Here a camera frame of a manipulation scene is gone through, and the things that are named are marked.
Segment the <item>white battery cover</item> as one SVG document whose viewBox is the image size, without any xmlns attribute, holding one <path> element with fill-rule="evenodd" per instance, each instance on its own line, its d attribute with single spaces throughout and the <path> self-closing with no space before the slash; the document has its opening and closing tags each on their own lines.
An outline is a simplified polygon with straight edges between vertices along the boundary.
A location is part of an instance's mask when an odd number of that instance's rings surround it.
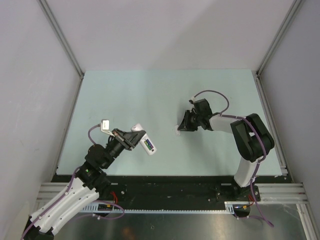
<svg viewBox="0 0 320 240">
<path fill-rule="evenodd" d="M 175 126 L 174 126 L 174 132 L 175 132 L 175 134 L 176 134 L 177 136 L 180 136 L 180 135 L 181 135 L 181 132 L 178 130 L 178 128 L 179 128 L 179 125 L 175 125 Z"/>
</svg>

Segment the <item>blue battery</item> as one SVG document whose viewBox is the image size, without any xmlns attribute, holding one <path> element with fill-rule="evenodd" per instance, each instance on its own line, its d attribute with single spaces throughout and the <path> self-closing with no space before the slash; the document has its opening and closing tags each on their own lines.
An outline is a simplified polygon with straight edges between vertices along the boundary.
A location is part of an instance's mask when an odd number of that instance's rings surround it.
<svg viewBox="0 0 320 240">
<path fill-rule="evenodd" d="M 154 149 L 154 146 L 152 144 L 152 142 L 147 138 L 145 141 L 145 145 L 147 146 L 147 148 L 152 151 Z"/>
</svg>

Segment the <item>green battery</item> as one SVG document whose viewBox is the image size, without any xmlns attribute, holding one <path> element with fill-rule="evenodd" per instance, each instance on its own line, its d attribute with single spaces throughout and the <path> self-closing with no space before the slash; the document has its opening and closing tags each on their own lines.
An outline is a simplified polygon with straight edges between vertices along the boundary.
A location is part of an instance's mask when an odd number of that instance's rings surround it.
<svg viewBox="0 0 320 240">
<path fill-rule="evenodd" d="M 153 144 L 149 141 L 149 139 L 146 139 L 143 143 L 144 143 L 147 151 L 149 151 L 149 152 L 153 152 L 153 151 L 154 151 L 154 146 L 153 146 Z"/>
</svg>

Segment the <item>white remote control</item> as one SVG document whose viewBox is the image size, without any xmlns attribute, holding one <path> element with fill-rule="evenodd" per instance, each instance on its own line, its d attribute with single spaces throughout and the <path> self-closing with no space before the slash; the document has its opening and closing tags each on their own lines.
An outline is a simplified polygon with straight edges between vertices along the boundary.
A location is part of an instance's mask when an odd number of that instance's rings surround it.
<svg viewBox="0 0 320 240">
<path fill-rule="evenodd" d="M 144 131 L 144 129 L 140 123 L 137 123 L 131 128 L 131 131 L 140 132 L 140 131 Z M 151 141 L 151 139 L 147 135 L 147 132 L 145 132 L 145 134 L 143 135 L 139 143 L 149 156 L 152 156 L 156 153 L 157 148 L 155 147 L 154 143 Z"/>
</svg>

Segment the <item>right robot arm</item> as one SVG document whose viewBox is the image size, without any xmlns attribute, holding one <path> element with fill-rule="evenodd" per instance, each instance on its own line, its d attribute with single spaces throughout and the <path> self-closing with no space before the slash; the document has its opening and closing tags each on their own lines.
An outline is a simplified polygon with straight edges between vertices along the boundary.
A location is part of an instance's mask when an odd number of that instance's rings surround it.
<svg viewBox="0 0 320 240">
<path fill-rule="evenodd" d="M 275 147 L 273 137 L 256 113 L 245 117 L 225 115 L 213 113 L 206 99 L 189 102 L 193 108 L 184 112 L 177 130 L 195 132 L 202 127 L 204 130 L 233 135 L 241 159 L 232 183 L 226 188 L 226 194 L 242 201 L 253 189 L 261 162 Z"/>
</svg>

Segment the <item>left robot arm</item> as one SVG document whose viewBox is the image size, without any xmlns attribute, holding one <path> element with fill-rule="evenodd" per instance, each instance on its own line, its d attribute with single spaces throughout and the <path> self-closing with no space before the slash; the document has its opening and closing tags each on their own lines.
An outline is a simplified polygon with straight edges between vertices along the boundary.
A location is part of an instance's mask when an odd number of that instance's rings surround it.
<svg viewBox="0 0 320 240">
<path fill-rule="evenodd" d="M 124 150 L 133 150 L 146 134 L 141 125 L 136 124 L 130 131 L 113 129 L 106 146 L 94 143 L 88 149 L 85 162 L 75 169 L 66 187 L 28 217 L 21 239 L 52 240 L 88 204 L 107 199 L 111 182 L 104 170 Z"/>
</svg>

